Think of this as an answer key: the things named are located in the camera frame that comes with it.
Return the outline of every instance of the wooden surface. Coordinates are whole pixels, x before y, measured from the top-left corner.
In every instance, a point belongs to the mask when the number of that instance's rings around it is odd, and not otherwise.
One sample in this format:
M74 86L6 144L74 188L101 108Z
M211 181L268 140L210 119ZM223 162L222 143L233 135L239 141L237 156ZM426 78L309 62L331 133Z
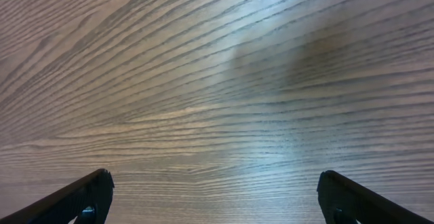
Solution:
M0 217L324 223L336 170L434 220L434 0L0 0Z

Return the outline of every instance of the laminate surface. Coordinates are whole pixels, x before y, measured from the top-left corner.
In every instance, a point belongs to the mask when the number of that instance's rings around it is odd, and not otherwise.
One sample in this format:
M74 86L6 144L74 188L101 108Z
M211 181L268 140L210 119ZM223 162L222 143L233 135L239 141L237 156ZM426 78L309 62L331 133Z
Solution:
M0 0L0 217L98 168L107 223L434 220L434 0Z

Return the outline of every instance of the black plastic part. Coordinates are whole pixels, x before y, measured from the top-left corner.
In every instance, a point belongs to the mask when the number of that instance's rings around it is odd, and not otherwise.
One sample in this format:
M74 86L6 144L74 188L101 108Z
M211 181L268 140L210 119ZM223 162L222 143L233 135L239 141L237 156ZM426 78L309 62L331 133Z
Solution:
M327 224L433 223L332 170L322 172L317 192Z
M103 224L115 187L108 170L99 169L53 194L0 219L0 224Z

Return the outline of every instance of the wood grain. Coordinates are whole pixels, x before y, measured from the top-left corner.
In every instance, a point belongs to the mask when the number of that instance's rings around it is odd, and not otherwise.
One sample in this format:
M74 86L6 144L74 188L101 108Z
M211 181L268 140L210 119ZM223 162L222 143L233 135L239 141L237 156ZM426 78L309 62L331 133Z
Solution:
M97 169L107 223L434 220L434 0L0 0L0 217Z

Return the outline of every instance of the wooden table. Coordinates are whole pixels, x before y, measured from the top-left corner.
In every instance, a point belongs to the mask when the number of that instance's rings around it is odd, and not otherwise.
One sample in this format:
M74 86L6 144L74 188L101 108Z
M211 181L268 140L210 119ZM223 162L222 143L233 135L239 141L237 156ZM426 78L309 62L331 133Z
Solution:
M0 0L0 217L324 223L335 170L434 220L434 0Z

